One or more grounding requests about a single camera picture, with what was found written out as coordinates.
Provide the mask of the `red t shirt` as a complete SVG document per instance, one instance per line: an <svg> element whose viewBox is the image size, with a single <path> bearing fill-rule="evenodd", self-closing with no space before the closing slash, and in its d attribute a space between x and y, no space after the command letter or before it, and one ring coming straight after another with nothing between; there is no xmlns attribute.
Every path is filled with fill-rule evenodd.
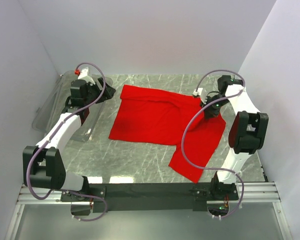
<svg viewBox="0 0 300 240"><path fill-rule="evenodd" d="M226 128L221 115L192 117L201 109L200 99L161 89L124 85L121 104L109 139L175 146L169 162L175 172L197 183Z"/></svg>

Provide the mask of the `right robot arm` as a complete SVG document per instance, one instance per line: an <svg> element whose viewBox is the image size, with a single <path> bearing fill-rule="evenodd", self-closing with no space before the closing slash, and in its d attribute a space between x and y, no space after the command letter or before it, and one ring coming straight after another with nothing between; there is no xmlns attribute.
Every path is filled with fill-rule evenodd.
<svg viewBox="0 0 300 240"><path fill-rule="evenodd" d="M241 79L222 75L217 87L215 95L201 98L200 106L209 120L220 115L221 107L231 104L235 118L228 134L229 152L221 168L239 173L250 156L263 147L269 116L255 107Z"/></svg>

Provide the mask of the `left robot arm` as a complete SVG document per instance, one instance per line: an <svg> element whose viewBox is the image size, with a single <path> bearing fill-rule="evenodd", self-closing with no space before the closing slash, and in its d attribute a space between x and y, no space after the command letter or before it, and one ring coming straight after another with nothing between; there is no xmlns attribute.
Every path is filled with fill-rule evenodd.
<svg viewBox="0 0 300 240"><path fill-rule="evenodd" d="M70 84L70 95L56 124L36 145L22 153L23 183L31 195L46 199L52 191L69 191L78 201L90 195L86 176L65 169L62 152L73 134L85 123L90 107L113 98L116 90L105 76L78 77Z"/></svg>

